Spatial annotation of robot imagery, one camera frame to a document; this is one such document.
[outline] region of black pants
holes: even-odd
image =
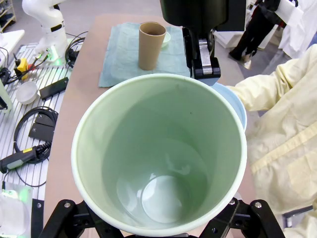
[[[274,24],[264,17],[258,6],[254,11],[253,17],[249,22],[246,31],[243,33],[238,45],[230,52],[234,58],[240,59],[246,48],[246,55],[252,51],[256,52],[258,46],[274,27]]]

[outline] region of shelving unit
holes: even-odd
[[[12,3],[12,0],[0,0],[0,7],[2,5],[4,5],[4,3],[7,3],[6,4],[6,8],[5,10],[0,14],[0,19],[2,17],[4,17],[5,15],[7,14],[10,14],[12,13],[13,16],[9,19],[7,19],[6,23],[4,26],[0,27],[0,32],[3,33],[3,30],[5,29],[5,27],[7,27],[7,25],[12,22],[12,21],[16,21],[16,17],[15,17],[15,12],[14,12],[14,8],[13,8],[13,3]]]

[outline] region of brown paper cup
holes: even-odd
[[[166,29],[156,22],[145,22],[139,28],[139,67],[153,70],[166,34]]]

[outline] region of person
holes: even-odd
[[[301,58],[232,89],[249,111],[268,110],[247,134],[257,199],[275,215],[313,205],[287,238],[317,237],[317,44]]]
[[[298,7],[304,12],[302,19],[295,27],[285,27],[279,50],[262,74],[271,74],[279,64],[301,57],[310,42],[314,42],[314,34],[317,31],[317,1],[298,0]]]
[[[235,60],[241,60],[242,53],[245,49],[246,56],[254,56],[257,52],[258,46],[261,44],[267,34],[273,29],[275,24],[282,22],[281,18],[270,8],[277,9],[277,6],[268,6],[262,0],[257,0],[258,5],[254,10],[253,17],[249,22],[245,32],[243,33],[238,45],[229,52],[229,55]]]

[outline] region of slotted aluminum surface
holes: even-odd
[[[18,58],[27,58],[28,62],[32,62],[33,50],[36,44],[30,44],[22,46],[19,52],[16,54]],[[14,75],[14,61],[10,63],[8,67],[11,71],[11,75]],[[71,68],[68,66],[43,66],[32,71],[28,74],[28,81],[33,81],[37,84],[38,88],[44,88],[62,78],[70,78]],[[13,135],[15,127],[22,118],[22,116],[28,112],[30,109],[38,106],[47,106],[59,113],[59,109],[64,97],[64,92],[54,95],[51,98],[46,99],[45,101],[41,100],[39,97],[29,105],[22,105],[15,98],[15,93],[18,87],[21,85],[20,82],[15,82],[9,85],[6,85],[5,88],[13,102],[12,110],[4,114],[0,111],[0,158],[3,159],[8,155],[11,155],[14,152],[13,149]],[[30,128],[36,118],[36,115],[33,115],[28,119],[26,123],[22,126],[19,137],[18,137],[18,146],[20,150],[30,148],[35,145],[43,144],[43,141],[33,139],[28,136]],[[47,171],[48,171],[49,161],[44,160],[43,162],[31,165],[25,164],[22,167],[18,168],[18,172],[21,177],[31,185],[39,185],[46,181]],[[14,170],[10,171],[6,176],[5,181],[21,184],[24,183],[19,179],[18,175]],[[41,187],[33,188],[33,198],[44,200],[45,196],[45,184]]]

